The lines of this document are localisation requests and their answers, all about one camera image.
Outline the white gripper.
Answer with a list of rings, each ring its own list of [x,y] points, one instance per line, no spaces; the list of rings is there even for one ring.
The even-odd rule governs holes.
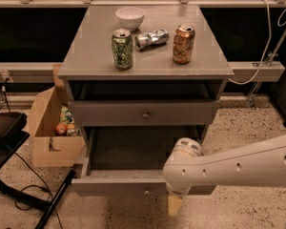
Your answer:
[[[166,184],[168,193],[168,214],[171,217],[175,217],[182,205],[182,197],[187,196],[190,193],[190,188],[179,189],[173,187],[170,183]]]

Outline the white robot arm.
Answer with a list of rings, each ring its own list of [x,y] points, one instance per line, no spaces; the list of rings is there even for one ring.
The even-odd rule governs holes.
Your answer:
[[[194,187],[286,188],[286,135],[207,156],[198,142],[182,137],[164,164],[163,176],[172,217]]]

